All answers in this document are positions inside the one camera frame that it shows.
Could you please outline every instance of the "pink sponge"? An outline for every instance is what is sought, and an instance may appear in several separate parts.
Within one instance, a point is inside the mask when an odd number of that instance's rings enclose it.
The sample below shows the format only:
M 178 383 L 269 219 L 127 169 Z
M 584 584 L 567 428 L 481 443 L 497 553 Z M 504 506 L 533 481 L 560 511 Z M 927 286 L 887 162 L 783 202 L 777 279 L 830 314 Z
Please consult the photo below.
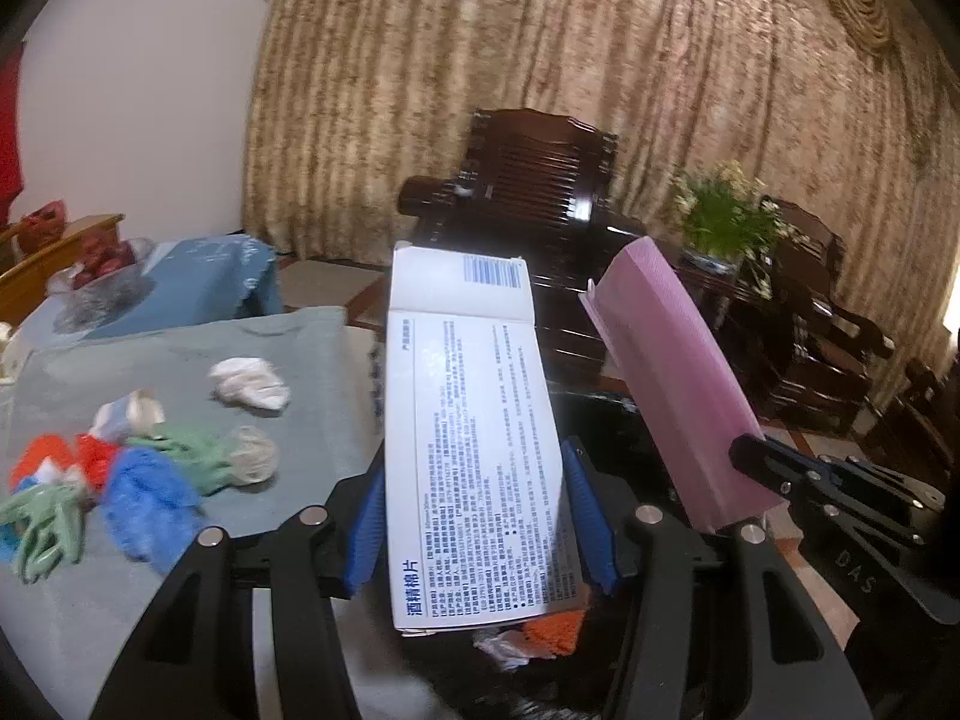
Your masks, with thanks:
M 620 369 L 699 531 L 760 515 L 781 498 L 733 468 L 733 439 L 763 437 L 693 300 L 650 238 L 624 247 L 584 307 Z

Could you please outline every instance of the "red fabric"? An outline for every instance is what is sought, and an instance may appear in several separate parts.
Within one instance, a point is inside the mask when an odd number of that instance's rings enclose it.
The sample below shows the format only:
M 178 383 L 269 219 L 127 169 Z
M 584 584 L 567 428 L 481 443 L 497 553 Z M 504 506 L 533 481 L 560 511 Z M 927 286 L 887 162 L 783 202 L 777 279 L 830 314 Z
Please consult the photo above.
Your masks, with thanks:
M 24 477 L 30 476 L 40 467 L 45 458 L 54 461 L 54 465 L 61 471 L 66 471 L 75 463 L 73 452 L 67 445 L 67 442 L 60 436 L 48 433 L 44 436 L 37 436 L 30 442 L 30 445 L 24 450 L 20 460 L 10 471 L 10 489 L 15 490 L 16 486 L 23 481 Z
M 93 437 L 90 433 L 77 436 L 77 459 L 91 488 L 98 493 L 107 483 L 107 474 L 120 447 Z
M 13 199 L 23 191 L 20 154 L 16 147 L 16 92 L 20 81 L 21 44 L 0 65 L 0 227 L 10 219 Z

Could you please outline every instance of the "dark wooden armchair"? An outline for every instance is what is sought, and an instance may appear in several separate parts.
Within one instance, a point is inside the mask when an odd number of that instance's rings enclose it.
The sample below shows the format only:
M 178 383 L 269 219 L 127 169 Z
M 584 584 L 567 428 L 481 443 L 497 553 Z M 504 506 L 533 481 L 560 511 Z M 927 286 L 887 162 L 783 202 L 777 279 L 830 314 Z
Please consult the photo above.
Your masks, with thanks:
M 872 359 L 888 359 L 894 343 L 834 301 L 845 252 L 839 236 L 799 206 L 776 202 L 803 236 L 774 252 L 774 299 L 758 323 L 748 391 L 760 413 L 846 434 L 872 386 Z
M 917 358 L 908 384 L 864 437 L 877 464 L 946 490 L 960 452 L 960 359 L 943 379 Z
M 527 261 L 536 331 L 554 379 L 579 382 L 599 372 L 606 349 L 578 295 L 643 235 L 608 202 L 615 157 L 616 138 L 577 119 L 477 111 L 458 175 L 413 176 L 400 189 L 400 213 L 419 218 L 414 245 Z

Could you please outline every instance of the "gray blanket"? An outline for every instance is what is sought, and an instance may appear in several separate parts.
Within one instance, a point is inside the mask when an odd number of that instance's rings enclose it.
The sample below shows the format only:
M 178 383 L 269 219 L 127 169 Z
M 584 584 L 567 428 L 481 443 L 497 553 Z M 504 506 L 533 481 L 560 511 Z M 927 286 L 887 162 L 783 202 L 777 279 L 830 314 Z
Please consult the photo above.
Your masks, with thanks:
M 344 375 L 343 313 L 304 309 L 234 322 L 213 322 L 68 349 L 35 353 L 14 386 L 0 388 L 0 472 L 4 479 L 40 433 L 72 442 L 99 405 L 132 389 L 151 389 L 169 420 L 192 421 L 223 434 L 254 425 L 280 447 L 280 471 L 259 490 L 228 488 L 205 499 L 208 518 L 234 536 L 280 525 L 298 509 L 323 503 L 338 479 L 366 469 L 359 449 L 354 393 Z M 277 416 L 228 407 L 212 396 L 210 365 L 227 357 L 263 357 L 290 386 Z M 88 716 L 113 660 L 161 578 L 112 544 L 97 509 L 86 518 L 78 565 L 61 565 L 46 581 L 23 586 L 0 566 L 0 625 L 37 685 L 64 720 Z M 254 625 L 258 680 L 272 676 L 269 597 L 258 593 Z M 367 717 L 423 717 L 436 711 L 430 691 L 394 657 L 388 620 L 374 619 L 361 598 L 337 605 L 350 675 Z M 275 693 L 258 683 L 263 714 Z

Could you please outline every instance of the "potted plant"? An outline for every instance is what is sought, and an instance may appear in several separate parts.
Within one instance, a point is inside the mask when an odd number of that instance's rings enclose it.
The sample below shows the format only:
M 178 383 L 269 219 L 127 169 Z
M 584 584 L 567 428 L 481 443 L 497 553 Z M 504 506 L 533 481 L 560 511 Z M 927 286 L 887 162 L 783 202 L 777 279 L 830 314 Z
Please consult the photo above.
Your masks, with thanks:
M 779 207 L 760 201 L 763 183 L 747 179 L 738 162 L 718 162 L 704 172 L 678 172 L 674 204 L 683 231 L 683 256 L 704 271 L 729 275 L 746 259 L 757 291 L 769 298 L 770 282 L 755 267 L 790 234 Z

